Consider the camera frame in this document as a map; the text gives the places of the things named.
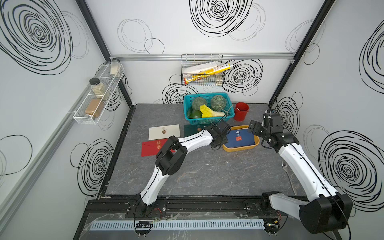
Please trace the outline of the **yellow storage box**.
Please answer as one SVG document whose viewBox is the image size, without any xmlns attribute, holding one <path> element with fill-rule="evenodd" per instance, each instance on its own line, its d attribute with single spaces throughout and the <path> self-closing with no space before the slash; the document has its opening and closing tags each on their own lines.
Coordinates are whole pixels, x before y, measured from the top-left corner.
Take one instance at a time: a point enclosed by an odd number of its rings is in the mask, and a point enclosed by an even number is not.
<svg viewBox="0 0 384 240">
<path fill-rule="evenodd" d="M 231 127 L 231 130 L 240 130 L 240 129 L 247 129 L 248 130 L 248 127 L 247 125 L 242 125 L 242 126 L 235 126 L 235 127 Z M 225 145 L 223 145 L 223 149 L 226 151 L 226 152 L 238 152 L 238 151 L 244 151 L 244 150 L 251 150 L 253 148 L 255 148 L 259 143 L 260 143 L 260 139 L 258 136 L 255 137 L 256 140 L 258 140 L 258 143 L 254 146 L 248 146 L 248 147 L 241 147 L 241 148 L 235 148 L 235 149 L 229 149 L 227 148 Z"/>
</svg>

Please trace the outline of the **navy blue envelope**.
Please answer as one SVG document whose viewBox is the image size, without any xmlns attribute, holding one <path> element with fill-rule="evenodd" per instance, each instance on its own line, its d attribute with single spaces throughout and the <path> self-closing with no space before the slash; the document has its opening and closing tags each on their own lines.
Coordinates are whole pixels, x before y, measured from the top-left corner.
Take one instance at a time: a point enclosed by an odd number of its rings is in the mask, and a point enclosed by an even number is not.
<svg viewBox="0 0 384 240">
<path fill-rule="evenodd" d="M 229 149 L 254 146 L 258 143 L 255 137 L 247 129 L 231 130 L 227 135 L 228 143 L 225 146 Z"/>
</svg>

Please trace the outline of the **dark green envelope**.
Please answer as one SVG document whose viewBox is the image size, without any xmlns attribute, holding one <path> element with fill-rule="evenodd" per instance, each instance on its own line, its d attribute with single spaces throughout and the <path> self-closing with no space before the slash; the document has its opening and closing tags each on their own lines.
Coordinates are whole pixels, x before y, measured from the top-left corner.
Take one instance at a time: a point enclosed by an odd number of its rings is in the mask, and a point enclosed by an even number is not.
<svg viewBox="0 0 384 240">
<path fill-rule="evenodd" d="M 194 134 L 201 132 L 205 127 L 210 124 L 202 124 L 202 125 L 184 125 L 184 137 L 189 137 Z"/>
</svg>

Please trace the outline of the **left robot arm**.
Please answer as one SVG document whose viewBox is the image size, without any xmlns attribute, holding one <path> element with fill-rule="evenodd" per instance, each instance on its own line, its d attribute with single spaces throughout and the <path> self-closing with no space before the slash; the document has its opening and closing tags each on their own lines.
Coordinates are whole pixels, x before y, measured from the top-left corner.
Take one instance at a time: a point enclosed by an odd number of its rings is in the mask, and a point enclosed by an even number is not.
<svg viewBox="0 0 384 240">
<path fill-rule="evenodd" d="M 152 211 L 161 188 L 181 168 L 187 154 L 205 146 L 219 149 L 228 143 L 230 130 L 231 126 L 226 121 L 220 121 L 185 138 L 169 137 L 156 155 L 155 168 L 149 182 L 138 194 L 137 210 L 140 214 L 146 216 Z"/>
</svg>

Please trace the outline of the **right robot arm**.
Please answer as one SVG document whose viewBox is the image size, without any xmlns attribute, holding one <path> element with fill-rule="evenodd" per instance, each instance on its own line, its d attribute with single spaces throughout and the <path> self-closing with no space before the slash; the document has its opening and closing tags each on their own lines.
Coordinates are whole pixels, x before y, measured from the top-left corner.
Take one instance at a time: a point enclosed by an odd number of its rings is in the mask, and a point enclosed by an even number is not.
<svg viewBox="0 0 384 240">
<path fill-rule="evenodd" d="M 264 113 L 263 122 L 251 121 L 248 131 L 268 143 L 290 166 L 301 183 L 307 201 L 286 196 L 278 191 L 263 193 L 261 206 L 283 212 L 300 220 L 312 233 L 341 230 L 349 226 L 352 199 L 340 194 L 307 158 L 296 136 L 284 132 L 278 113 Z"/>
</svg>

